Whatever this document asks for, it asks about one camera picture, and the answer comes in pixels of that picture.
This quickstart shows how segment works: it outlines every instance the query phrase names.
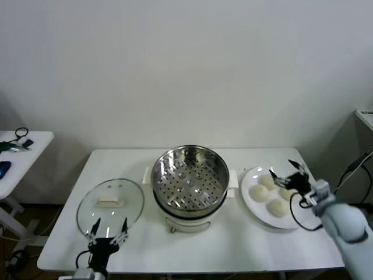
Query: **floor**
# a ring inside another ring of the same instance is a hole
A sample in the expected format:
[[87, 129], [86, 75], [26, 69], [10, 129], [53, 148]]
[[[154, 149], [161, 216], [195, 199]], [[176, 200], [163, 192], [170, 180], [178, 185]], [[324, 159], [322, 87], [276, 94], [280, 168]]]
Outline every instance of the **floor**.
[[[10, 211], [7, 209], [6, 205], [0, 205], [4, 210]], [[55, 214], [58, 212], [59, 208], [54, 206], [38, 206], [38, 205], [26, 205], [25, 211], [22, 214], [17, 214], [16, 219], [22, 223], [23, 225], [27, 226], [30, 220], [32, 219], [40, 219], [41, 222], [39, 224], [38, 232], [44, 230], [53, 220]], [[52, 229], [52, 226], [46, 233], [43, 235], [48, 235]], [[16, 238], [11, 232], [5, 232], [6, 237]], [[5, 279], [8, 280], [9, 275], [6, 274], [5, 267], [4, 267], [4, 259], [3, 257], [7, 258], [7, 256], [12, 252], [16, 242], [9, 241], [9, 240], [0, 240], [0, 280]], [[30, 256], [38, 255], [41, 253], [41, 248], [38, 247], [28, 247], [26, 249], [27, 253]], [[41, 273], [41, 271], [36, 266], [37, 257], [32, 258], [25, 266], [25, 268], [16, 274], [19, 280], [28, 280], [33, 278], [34, 276]], [[287, 277], [290, 279], [296, 272], [288, 272]], [[39, 277], [35, 278], [35, 280], [52, 280], [58, 279], [59, 276], [63, 276], [63, 273], [57, 272], [44, 272]], [[110, 279], [120, 280], [120, 279], [133, 279], [133, 280], [151, 280], [151, 279], [161, 279], [163, 275], [111, 275]], [[196, 280], [243, 280], [243, 279], [256, 279], [256, 280], [279, 280], [278, 273], [243, 273], [243, 274], [189, 274], [189, 275], [173, 275], [174, 279], [196, 279]], [[323, 279], [338, 279], [338, 280], [351, 280], [350, 276], [348, 275], [345, 269], [332, 269], [329, 271], [324, 272], [322, 275], [314, 278], [314, 280], [323, 280]]]

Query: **black cord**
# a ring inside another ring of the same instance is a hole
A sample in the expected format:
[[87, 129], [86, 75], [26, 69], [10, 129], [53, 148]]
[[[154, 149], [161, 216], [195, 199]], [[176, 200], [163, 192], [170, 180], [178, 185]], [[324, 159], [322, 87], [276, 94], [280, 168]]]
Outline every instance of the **black cord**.
[[[4, 235], [5, 234], [4, 226], [0, 225], [0, 228], [2, 229], [2, 235]], [[9, 274], [11, 277], [13, 277], [15, 280], [34, 280], [34, 279], [38, 278], [41, 274], [44, 273], [44, 271], [41, 271], [39, 274], [37, 274], [37, 275], [35, 275], [31, 278], [28, 278], [28, 279], [18, 278], [15, 275], [15, 273], [21, 271], [24, 268], [27, 261], [30, 259], [29, 255], [26, 253], [26, 251], [19, 250], [19, 251], [15, 251], [12, 254], [10, 254], [9, 257], [5, 257], [5, 241], [4, 240], [2, 242], [2, 258], [3, 258], [6, 273]], [[9, 264], [11, 259], [13, 259], [13, 258], [17, 259], [17, 264], [16, 265], [10, 265]]]
[[[366, 167], [364, 164], [361, 166], [361, 168], [366, 172], [366, 174], [367, 174], [368, 177], [369, 177], [369, 187], [368, 187], [367, 193], [365, 194], [364, 198], [363, 198], [363, 199], [361, 200], [361, 202], [360, 202], [360, 203], [363, 203], [363, 202], [367, 199], [369, 193], [371, 192], [372, 184], [373, 184], [373, 179], [372, 179], [371, 173], [369, 172], [369, 170], [367, 169], [367, 167]], [[341, 176], [341, 178], [340, 178], [340, 180], [339, 180], [339, 183], [338, 183], [338, 185], [337, 185], [337, 189], [334, 191], [334, 194], [337, 193], [337, 191], [338, 191], [338, 187], [341, 185], [341, 183], [342, 183], [344, 177], [345, 177], [347, 174], [349, 174], [350, 172], [351, 172], [351, 170], [347, 169], [347, 170], [343, 173], [343, 175]]]
[[334, 191], [334, 194], [336, 194], [337, 191], [339, 190], [338, 188], [339, 188], [339, 186], [341, 185], [341, 183], [342, 183], [344, 177], [345, 177], [347, 174], [349, 174], [350, 172], [351, 172], [351, 171], [349, 171], [349, 170], [347, 169], [347, 170], [343, 173], [343, 175], [341, 176], [341, 178], [340, 178], [340, 180], [339, 180], [339, 183], [338, 183], [338, 185], [337, 185], [337, 187], [336, 187], [336, 190]]
[[305, 200], [303, 200], [303, 199], [301, 199], [300, 201], [299, 201], [299, 206], [300, 206], [300, 208], [303, 208], [303, 209], [309, 209], [309, 208], [312, 208], [312, 205], [303, 205], [302, 204], [302, 202], [305, 202]]
[[295, 192], [295, 193], [292, 194], [291, 197], [290, 197], [290, 213], [291, 213], [291, 215], [293, 216], [294, 221], [298, 224], [298, 226], [300, 226], [301, 228], [303, 228], [303, 229], [305, 229], [305, 230], [307, 230], [307, 231], [309, 231], [309, 232], [315, 232], [316, 230], [319, 230], [319, 229], [323, 228], [323, 225], [320, 224], [320, 225], [318, 225], [317, 227], [315, 227], [314, 229], [309, 229], [309, 228], [303, 226], [302, 224], [300, 224], [300, 223], [298, 222], [297, 218], [295, 218], [295, 216], [294, 216], [293, 209], [291, 208], [291, 203], [292, 203], [292, 201], [293, 201], [293, 197], [294, 197], [296, 194], [299, 194], [299, 193], [298, 193], [298, 192]]
[[368, 174], [368, 177], [369, 177], [369, 187], [368, 187], [367, 193], [365, 194], [363, 200], [360, 202], [360, 203], [363, 203], [367, 199], [369, 193], [371, 192], [371, 189], [372, 189], [372, 176], [371, 176], [371, 173], [369, 172], [369, 170], [366, 168], [365, 165], [362, 165], [361, 168]]
[[76, 259], [75, 259], [75, 267], [76, 267], [76, 268], [79, 268], [79, 264], [78, 264], [78, 262], [79, 262], [79, 258], [80, 258], [80, 256], [83, 255], [83, 254], [86, 254], [86, 253], [88, 253], [88, 252], [89, 252], [89, 250], [85, 250], [85, 251], [80, 252], [80, 253], [76, 256]]

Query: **table leg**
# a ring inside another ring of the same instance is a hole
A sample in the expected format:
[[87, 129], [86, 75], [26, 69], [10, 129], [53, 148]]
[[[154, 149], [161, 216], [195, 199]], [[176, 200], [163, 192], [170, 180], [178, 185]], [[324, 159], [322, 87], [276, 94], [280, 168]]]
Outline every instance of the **table leg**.
[[12, 197], [6, 197], [3, 199], [6, 204], [12, 207], [13, 210], [17, 211], [18, 213], [23, 213], [24, 208]]
[[10, 214], [6, 213], [4, 209], [0, 208], [0, 221], [16, 236], [21, 237], [27, 234], [27, 229], [21, 225], [15, 218]]
[[13, 252], [24, 250], [26, 246], [42, 247], [48, 239], [48, 236], [35, 236], [33, 233], [39, 224], [39, 220], [32, 220], [27, 227], [24, 227], [10, 214], [6, 213], [4, 209], [0, 208], [0, 221], [4, 227], [9, 229], [20, 239], [13, 249]]

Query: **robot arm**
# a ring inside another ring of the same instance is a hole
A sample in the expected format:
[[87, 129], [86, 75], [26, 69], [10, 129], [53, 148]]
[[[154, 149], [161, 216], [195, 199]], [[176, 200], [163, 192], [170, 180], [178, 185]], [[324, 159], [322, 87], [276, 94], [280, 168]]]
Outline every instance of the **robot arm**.
[[312, 205], [313, 213], [320, 218], [326, 232], [336, 243], [353, 279], [372, 279], [373, 231], [364, 214], [356, 207], [337, 202], [326, 181], [318, 180], [311, 185], [304, 168], [289, 162], [299, 171], [285, 179], [271, 172], [275, 183], [288, 190], [296, 189], [302, 196], [302, 202]]

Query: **small white table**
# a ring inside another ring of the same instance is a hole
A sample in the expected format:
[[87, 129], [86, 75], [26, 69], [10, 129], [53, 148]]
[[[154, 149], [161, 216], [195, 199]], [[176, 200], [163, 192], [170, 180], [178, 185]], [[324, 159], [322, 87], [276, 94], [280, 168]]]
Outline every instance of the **small white table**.
[[[37, 265], [41, 270], [75, 270], [75, 258], [87, 249], [86, 238], [76, 226], [80, 200], [94, 186], [114, 178], [128, 178], [141, 185], [146, 167], [165, 149], [95, 150], [72, 190]], [[288, 159], [303, 163], [295, 149], [215, 149], [239, 177], [259, 165], [284, 165]], [[129, 239], [110, 257], [108, 272], [183, 274], [314, 270], [344, 267], [333, 241], [324, 230], [280, 230], [264, 225], [245, 206], [239, 193], [226, 199], [211, 226], [204, 232], [171, 234], [164, 224], [152, 189], [141, 185], [145, 207], [129, 231]], [[315, 218], [313, 225], [319, 222]], [[82, 256], [80, 263], [87, 263]]]
[[[30, 131], [27, 137], [34, 141], [34, 144], [30, 146], [30, 150], [18, 153], [10, 151], [0, 153], [0, 161], [9, 161], [12, 163], [8, 172], [3, 179], [0, 180], [0, 200], [6, 202], [13, 209], [12, 212], [8, 214], [0, 208], [0, 221], [21, 240], [27, 239], [27, 241], [18, 242], [14, 250], [21, 250], [27, 245], [42, 246], [46, 241], [46, 237], [44, 236], [40, 238], [33, 237], [33, 232], [38, 225], [38, 220], [32, 220], [28, 227], [24, 227], [14, 218], [17, 212], [22, 213], [24, 209], [17, 201], [9, 196], [22, 177], [52, 141], [54, 135], [52, 132], [47, 131]], [[14, 131], [0, 131], [0, 142], [11, 141], [15, 138]]]

